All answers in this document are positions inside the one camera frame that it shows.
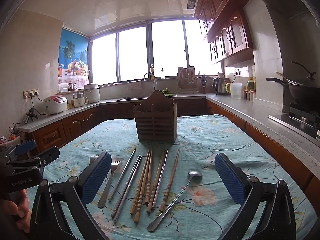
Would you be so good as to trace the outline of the person's left hand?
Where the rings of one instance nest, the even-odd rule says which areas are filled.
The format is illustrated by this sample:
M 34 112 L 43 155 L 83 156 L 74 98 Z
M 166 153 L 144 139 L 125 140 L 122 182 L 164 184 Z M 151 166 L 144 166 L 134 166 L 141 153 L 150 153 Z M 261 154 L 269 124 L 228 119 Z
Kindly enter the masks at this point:
M 16 221 L 16 226 L 23 230 L 25 233 L 30 231 L 30 219 L 31 209 L 29 209 L 29 200 L 27 196 L 27 190 L 23 189 L 20 191 L 21 198 L 18 204 L 1 199 L 1 208 L 7 215 L 18 215 L 19 219 Z

